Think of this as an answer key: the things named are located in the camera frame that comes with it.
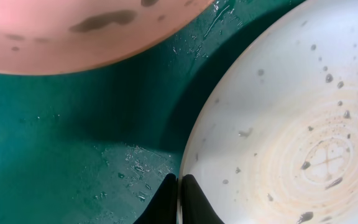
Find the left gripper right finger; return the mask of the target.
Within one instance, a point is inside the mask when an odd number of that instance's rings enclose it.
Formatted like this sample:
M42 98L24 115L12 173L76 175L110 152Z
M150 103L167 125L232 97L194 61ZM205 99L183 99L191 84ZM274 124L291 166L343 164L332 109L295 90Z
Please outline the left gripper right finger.
M223 224L197 183L187 174L181 181L181 208L183 224Z

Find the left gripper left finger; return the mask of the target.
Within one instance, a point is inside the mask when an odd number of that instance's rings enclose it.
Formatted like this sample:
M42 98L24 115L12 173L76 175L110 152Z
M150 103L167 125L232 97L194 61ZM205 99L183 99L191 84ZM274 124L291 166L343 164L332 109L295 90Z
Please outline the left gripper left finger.
M134 224L176 224L177 195L177 177L174 174L167 174Z

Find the light blue plate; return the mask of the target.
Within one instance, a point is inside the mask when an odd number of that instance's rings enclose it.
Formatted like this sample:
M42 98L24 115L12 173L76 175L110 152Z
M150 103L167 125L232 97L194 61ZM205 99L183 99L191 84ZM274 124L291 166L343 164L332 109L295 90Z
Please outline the light blue plate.
M237 58L183 155L224 223L358 223L358 0L305 1Z

